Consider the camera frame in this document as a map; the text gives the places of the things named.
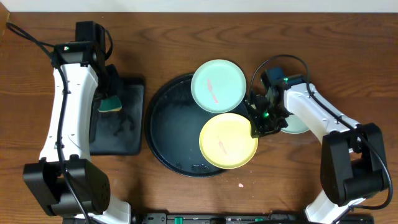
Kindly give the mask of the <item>green yellow sponge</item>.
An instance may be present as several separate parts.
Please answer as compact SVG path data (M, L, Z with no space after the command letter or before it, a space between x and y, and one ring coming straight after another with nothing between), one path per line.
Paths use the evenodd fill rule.
M122 103L118 96L110 96L101 100L98 111L100 113L116 112L122 109Z

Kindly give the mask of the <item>pale green plate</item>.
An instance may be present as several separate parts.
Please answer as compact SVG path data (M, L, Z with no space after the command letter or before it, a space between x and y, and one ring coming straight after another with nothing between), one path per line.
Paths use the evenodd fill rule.
M282 128L281 131L284 133L288 133L288 134L302 134L305 133L307 131L309 131L310 129L302 122L302 120L292 114L289 117L287 117L286 122L288 124L288 126L286 128Z

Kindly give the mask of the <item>yellow plate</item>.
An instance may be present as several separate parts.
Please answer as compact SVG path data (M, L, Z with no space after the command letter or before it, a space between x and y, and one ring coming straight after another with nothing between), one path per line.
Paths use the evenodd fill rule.
M258 139L251 137L251 124L247 118L223 113L202 127L199 147L203 157L215 167L236 169L254 157Z

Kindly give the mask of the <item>light blue plate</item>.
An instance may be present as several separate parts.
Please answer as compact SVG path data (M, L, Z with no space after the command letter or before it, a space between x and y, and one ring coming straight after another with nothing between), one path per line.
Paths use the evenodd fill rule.
M210 60L196 69L190 89L199 107L210 113L226 113L242 102L246 77L233 62Z

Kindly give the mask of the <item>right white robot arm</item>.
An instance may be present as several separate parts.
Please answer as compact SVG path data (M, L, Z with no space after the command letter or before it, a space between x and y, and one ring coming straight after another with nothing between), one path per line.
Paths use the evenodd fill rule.
M251 136L261 138L288 127L295 115L322 145L322 191L305 209L311 223L341 223L355 208L370 209L363 202L383 190L387 200L373 206L380 210L392 200L393 187L382 132L374 123L361 124L347 117L319 94L303 75L287 77L281 68L261 76L265 95L253 91L244 104L251 122Z

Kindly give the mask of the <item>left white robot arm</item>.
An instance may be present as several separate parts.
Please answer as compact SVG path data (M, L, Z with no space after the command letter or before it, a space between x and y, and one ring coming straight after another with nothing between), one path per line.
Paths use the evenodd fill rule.
M64 223L131 223L131 206L111 193L108 176L91 161L94 101L114 96L118 80L107 65L109 32L93 21L77 22L75 40L49 53L55 95L39 160L26 164L23 179L48 216Z

